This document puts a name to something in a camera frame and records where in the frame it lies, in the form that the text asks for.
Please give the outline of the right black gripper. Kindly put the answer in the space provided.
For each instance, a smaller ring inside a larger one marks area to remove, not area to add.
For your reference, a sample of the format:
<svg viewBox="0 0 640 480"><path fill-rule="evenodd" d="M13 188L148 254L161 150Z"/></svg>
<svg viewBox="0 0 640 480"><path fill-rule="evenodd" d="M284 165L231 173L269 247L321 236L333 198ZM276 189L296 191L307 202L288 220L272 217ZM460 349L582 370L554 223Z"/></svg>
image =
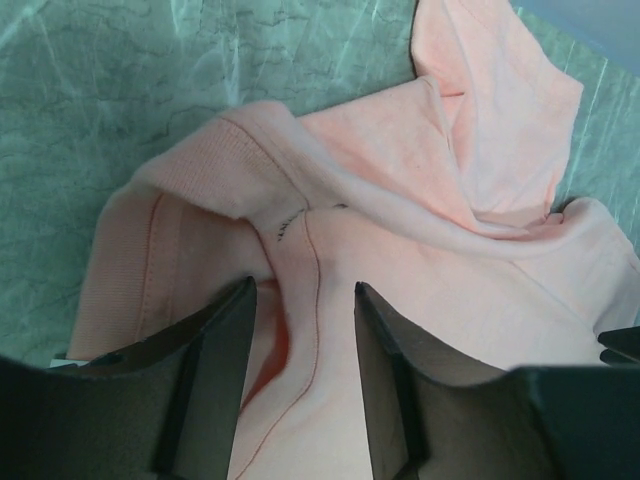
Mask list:
<svg viewBox="0 0 640 480"><path fill-rule="evenodd" d="M640 363L640 327L602 332L599 343L604 347L600 360L607 365Z"/></svg>

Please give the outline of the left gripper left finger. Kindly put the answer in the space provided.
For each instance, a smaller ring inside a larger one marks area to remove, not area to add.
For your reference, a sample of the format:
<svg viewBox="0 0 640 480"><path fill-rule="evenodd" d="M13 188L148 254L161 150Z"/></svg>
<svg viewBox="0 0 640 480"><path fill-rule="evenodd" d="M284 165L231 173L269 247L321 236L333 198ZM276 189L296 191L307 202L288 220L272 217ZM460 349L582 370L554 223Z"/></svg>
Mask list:
<svg viewBox="0 0 640 480"><path fill-rule="evenodd" d="M5 479L224 479L254 333L242 280L178 323L84 365L1 361Z"/></svg>

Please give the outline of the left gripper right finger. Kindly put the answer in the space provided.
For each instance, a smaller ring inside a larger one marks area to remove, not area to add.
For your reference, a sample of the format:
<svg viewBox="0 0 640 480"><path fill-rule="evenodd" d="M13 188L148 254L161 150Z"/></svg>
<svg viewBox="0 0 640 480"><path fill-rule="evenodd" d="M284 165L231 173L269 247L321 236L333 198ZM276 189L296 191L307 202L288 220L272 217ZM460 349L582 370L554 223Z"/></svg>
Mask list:
<svg viewBox="0 0 640 480"><path fill-rule="evenodd" d="M354 316L375 478L638 477L639 364L503 371L362 282Z"/></svg>

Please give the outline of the salmon pink t shirt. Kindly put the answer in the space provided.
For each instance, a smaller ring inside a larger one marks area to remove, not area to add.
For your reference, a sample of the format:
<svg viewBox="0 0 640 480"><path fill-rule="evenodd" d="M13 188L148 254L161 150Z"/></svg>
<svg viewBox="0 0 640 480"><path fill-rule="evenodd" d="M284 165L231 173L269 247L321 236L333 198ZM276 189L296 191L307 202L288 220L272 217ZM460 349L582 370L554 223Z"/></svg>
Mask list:
<svg viewBox="0 0 640 480"><path fill-rule="evenodd" d="M553 212L582 87L506 1L422 1L417 76L295 117L226 111L144 164L98 221L68 357L149 337L251 276L234 479L368 479L354 288L489 365L595 364L639 310L608 210Z"/></svg>

